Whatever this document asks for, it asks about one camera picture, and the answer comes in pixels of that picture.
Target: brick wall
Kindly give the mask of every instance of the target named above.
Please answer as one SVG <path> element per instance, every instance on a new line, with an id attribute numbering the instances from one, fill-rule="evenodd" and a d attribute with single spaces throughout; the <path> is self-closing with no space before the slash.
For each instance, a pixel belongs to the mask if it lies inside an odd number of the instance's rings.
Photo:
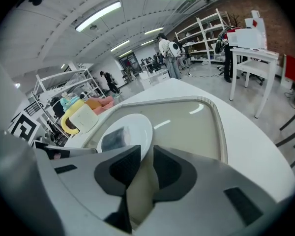
<path id="1" fill-rule="evenodd" d="M 258 10 L 264 19 L 268 50 L 280 54 L 282 66 L 283 54 L 295 57 L 295 31 L 280 6 L 274 0 L 219 0 L 209 7 L 197 12 L 171 31 L 167 37 L 173 40 L 175 31 L 180 31 L 194 23 L 196 18 L 204 18 L 215 13 L 215 9 L 227 11 L 228 15 L 238 15 L 241 27 L 246 27 L 245 18 L 251 18 L 251 10 Z"/>

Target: white chair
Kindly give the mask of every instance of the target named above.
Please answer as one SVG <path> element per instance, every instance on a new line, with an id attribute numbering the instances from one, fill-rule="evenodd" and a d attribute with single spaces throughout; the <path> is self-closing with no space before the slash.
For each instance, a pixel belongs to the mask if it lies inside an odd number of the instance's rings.
<path id="1" fill-rule="evenodd" d="M 222 62 L 225 62 L 225 52 L 222 51 L 222 52 L 219 53 L 219 54 L 215 53 L 215 46 L 216 46 L 216 44 L 211 44 L 211 47 L 212 47 L 212 49 L 213 49 L 213 51 L 214 51 L 213 59 L 214 59 L 215 61 L 222 61 Z M 218 68 L 220 71 L 222 71 L 223 67 L 224 67 L 224 65 L 219 65 L 217 68 Z"/>

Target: table leg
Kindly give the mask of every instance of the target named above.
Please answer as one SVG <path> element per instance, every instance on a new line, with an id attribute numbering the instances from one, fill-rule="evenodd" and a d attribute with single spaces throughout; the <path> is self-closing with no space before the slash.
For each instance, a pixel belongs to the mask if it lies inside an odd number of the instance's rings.
<path id="1" fill-rule="evenodd" d="M 236 76 L 237 76 L 237 55 L 233 53 L 233 80 L 232 80 L 232 89 L 231 89 L 231 95 L 230 100 L 233 100 L 234 93 L 235 93 L 235 86 L 236 86 Z"/>
<path id="2" fill-rule="evenodd" d="M 275 67 L 276 67 L 276 62 L 271 62 L 270 64 L 270 70 L 269 70 L 269 75 L 268 75 L 268 79 L 266 82 L 266 88 L 265 88 L 265 93 L 264 96 L 262 98 L 261 104 L 257 110 L 257 113 L 255 115 L 255 118 L 259 118 L 259 115 L 262 111 L 262 109 L 264 108 L 265 104 L 266 104 L 266 100 L 271 92 L 272 86 L 273 86 L 273 81 L 274 81 L 274 76 L 275 76 Z"/>
<path id="3" fill-rule="evenodd" d="M 248 83 L 249 83 L 249 76 L 250 76 L 250 73 L 247 72 L 247 75 L 246 75 L 246 81 L 245 81 L 245 88 L 248 87 Z"/>

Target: red panel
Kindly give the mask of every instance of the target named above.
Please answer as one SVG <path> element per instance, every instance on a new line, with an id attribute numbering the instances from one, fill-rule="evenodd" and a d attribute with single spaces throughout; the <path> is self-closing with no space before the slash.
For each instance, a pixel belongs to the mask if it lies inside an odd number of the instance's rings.
<path id="1" fill-rule="evenodd" d="M 286 55 L 285 77 L 295 81 L 295 58 L 289 55 Z"/>

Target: ceiling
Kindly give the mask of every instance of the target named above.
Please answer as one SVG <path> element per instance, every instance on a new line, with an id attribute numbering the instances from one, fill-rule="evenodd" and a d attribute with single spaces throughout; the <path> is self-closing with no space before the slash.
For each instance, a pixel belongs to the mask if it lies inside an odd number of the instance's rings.
<path id="1" fill-rule="evenodd" d="M 121 8 L 110 12 L 82 32 L 75 27 L 98 10 L 116 2 Z M 13 8 L 0 26 L 0 61 L 13 78 L 43 67 L 62 66 L 73 60 L 97 63 L 135 50 L 154 39 L 164 27 L 168 33 L 210 0 L 43 0 L 39 6 L 25 1 Z M 114 52 L 118 44 L 130 42 Z"/>

